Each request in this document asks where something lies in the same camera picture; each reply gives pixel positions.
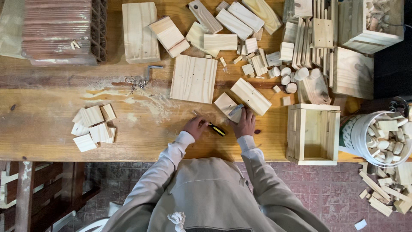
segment open wooden crate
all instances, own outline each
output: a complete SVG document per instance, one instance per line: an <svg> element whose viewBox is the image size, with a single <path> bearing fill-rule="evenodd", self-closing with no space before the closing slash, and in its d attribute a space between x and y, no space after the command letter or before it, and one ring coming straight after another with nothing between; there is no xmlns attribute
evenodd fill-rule
<svg viewBox="0 0 412 232"><path fill-rule="evenodd" d="M339 106L290 105L288 160L297 165L336 165L339 121Z"/></svg>
<svg viewBox="0 0 412 232"><path fill-rule="evenodd" d="M339 4L339 46L374 54L403 41L404 0L389 0L389 33L366 29L366 3L370 0L345 0Z"/></svg>

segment stack of bricks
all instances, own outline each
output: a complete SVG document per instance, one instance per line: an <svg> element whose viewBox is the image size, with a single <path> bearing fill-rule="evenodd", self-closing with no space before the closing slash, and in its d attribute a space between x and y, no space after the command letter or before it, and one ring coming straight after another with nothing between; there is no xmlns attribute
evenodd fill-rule
<svg viewBox="0 0 412 232"><path fill-rule="evenodd" d="M22 55L33 65L105 62L106 21L107 0L26 0Z"/></svg>

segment hand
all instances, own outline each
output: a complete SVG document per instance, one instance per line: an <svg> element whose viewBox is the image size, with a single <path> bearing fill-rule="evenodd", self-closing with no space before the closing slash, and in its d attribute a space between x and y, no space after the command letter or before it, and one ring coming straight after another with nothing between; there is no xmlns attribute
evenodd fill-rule
<svg viewBox="0 0 412 232"><path fill-rule="evenodd" d="M242 116L240 117L239 123L236 124L229 120L229 125L232 126L236 139L239 139L244 135L253 136L255 133L256 116L253 115L251 109L245 110L245 108L242 108Z"/></svg>
<svg viewBox="0 0 412 232"><path fill-rule="evenodd" d="M208 125L209 122L207 122L206 119L196 117L190 119L183 127L183 130L193 136L194 140L198 140Z"/></svg>

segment wooden workbench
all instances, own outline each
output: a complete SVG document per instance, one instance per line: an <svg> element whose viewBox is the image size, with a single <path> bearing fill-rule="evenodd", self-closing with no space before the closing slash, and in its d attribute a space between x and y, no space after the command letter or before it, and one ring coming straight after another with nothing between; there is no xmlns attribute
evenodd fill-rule
<svg viewBox="0 0 412 232"><path fill-rule="evenodd" d="M124 58L122 32L122 3L137 1L109 0L108 5L108 62L100 66L31 66L28 60L0 57L0 160L13 161L156 161L159 153L179 134L183 125L196 110L227 131L225 137L207 130L186 150L185 158L217 156L241 161L240 148L231 128L224 124L226 117L213 104L201 104L169 99L174 59L160 45L164 69L152 69L146 91L130 95L131 77L146 78L149 64L128 64ZM155 0L158 16L169 15L185 36L196 20L185 7L189 2ZM216 15L214 9L221 0L202 1ZM267 0L281 16L283 1ZM279 51L283 27L270 36L263 32L260 48L266 54ZM204 57L191 47L182 54ZM227 92L237 103L241 100L230 92L231 86L244 77L241 66L234 65L235 51L221 51L228 72L218 65L213 99ZM267 161L287 161L287 107L281 107L281 97L272 87L280 79L248 79L270 102L272 107L264 116L257 116L255 142L263 150ZM291 95L292 104L297 95ZM72 119L82 107L111 103L117 119L109 123L117 127L114 144L81 153L70 132ZM339 153L341 162L362 159Z"/></svg>

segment drawstring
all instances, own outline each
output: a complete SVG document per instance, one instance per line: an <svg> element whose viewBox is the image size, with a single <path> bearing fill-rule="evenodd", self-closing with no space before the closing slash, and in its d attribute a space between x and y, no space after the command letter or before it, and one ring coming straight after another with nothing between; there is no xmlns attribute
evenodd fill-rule
<svg viewBox="0 0 412 232"><path fill-rule="evenodd" d="M186 218L184 212L174 212L173 214L167 215L167 218L176 224L176 232L186 232L185 229L183 229L183 224L185 223Z"/></svg>

